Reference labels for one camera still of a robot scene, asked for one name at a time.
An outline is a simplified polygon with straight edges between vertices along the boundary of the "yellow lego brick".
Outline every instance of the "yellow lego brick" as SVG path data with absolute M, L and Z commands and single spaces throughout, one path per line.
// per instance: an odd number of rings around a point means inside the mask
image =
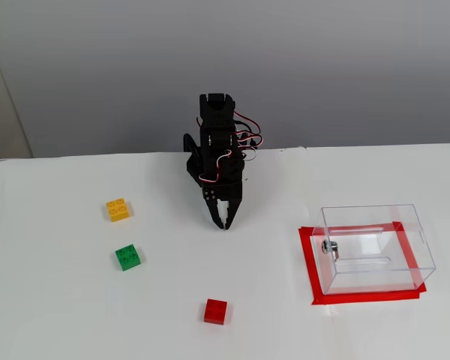
M 125 200 L 123 199 L 108 202 L 106 204 L 106 209 L 108 210 L 108 215 L 110 215 L 111 221 L 118 221 L 130 217 L 130 214 L 128 214 L 127 204 L 125 204 Z

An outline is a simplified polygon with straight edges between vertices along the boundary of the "green lego brick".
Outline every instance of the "green lego brick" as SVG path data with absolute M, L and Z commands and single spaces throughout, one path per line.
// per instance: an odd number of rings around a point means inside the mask
M 133 245 L 128 245 L 115 252 L 121 265 L 121 270 L 126 271 L 140 265 L 140 258 Z

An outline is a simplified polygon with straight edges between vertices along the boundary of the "cable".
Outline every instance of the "cable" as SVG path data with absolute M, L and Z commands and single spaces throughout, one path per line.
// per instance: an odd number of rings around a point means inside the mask
M 244 157 L 243 160 L 245 160 L 245 161 L 252 161 L 254 158 L 257 157 L 257 150 L 255 150 L 255 148 L 244 148 L 243 150 L 253 150 L 253 153 L 254 153 L 254 156 L 251 159 L 247 159 L 246 157 Z
M 218 179 L 220 178 L 220 165 L 219 165 L 218 161 L 220 161 L 220 159 L 221 159 L 221 158 L 224 158 L 224 157 L 229 158 L 230 155 L 232 154 L 232 150 L 226 150 L 226 152 L 227 152 L 226 154 L 224 154 L 224 155 L 222 155 L 222 156 L 219 156 L 218 159 L 217 159 L 217 179 L 216 179 L 216 180 L 208 180 L 207 178 L 203 178 L 203 177 L 202 177 L 203 174 L 200 175 L 200 176 L 198 177 L 198 179 L 200 179 L 200 180 L 202 180 L 203 182 L 206 182 L 206 183 L 208 183 L 208 184 L 213 184 L 214 182 L 217 182 Z
M 245 126 L 245 127 L 247 128 L 248 131 L 252 132 L 252 128 L 250 127 L 249 124 L 247 124 L 247 123 L 245 123 L 245 122 L 243 122 L 243 121 L 240 121 L 240 120 L 234 120 L 234 122 L 235 122 L 236 124 L 238 124 L 238 125 L 243 125 L 243 126 Z
M 242 118 L 242 119 L 245 119 L 245 120 L 251 122 L 252 124 L 254 124 L 254 125 L 258 128 L 258 133 L 256 133 L 256 135 L 260 135 L 260 133 L 262 132 L 262 130 L 260 129 L 260 126 L 259 126 L 255 121 L 253 121 L 251 118 L 248 118 L 247 116 L 240 115 L 240 114 L 239 114 L 238 112 L 236 112 L 235 110 L 233 110 L 233 113 L 234 113 L 235 115 L 237 115 L 238 117 L 240 117 L 240 118 Z

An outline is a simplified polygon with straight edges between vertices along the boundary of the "red lego brick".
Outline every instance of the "red lego brick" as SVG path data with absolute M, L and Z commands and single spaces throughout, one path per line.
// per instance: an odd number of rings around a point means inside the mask
M 203 321 L 206 323 L 212 323 L 217 325 L 223 325 L 225 323 L 225 313 L 227 312 L 227 302 L 220 300 L 207 300 L 207 306 L 205 307 L 205 316 Z

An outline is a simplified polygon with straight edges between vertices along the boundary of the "metal screw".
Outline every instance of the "metal screw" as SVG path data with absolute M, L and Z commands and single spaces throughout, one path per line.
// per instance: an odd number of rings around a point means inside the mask
M 324 254 L 328 254 L 329 252 L 334 251 L 338 252 L 338 244 L 336 241 L 327 241 L 323 240 L 322 242 L 322 252 Z

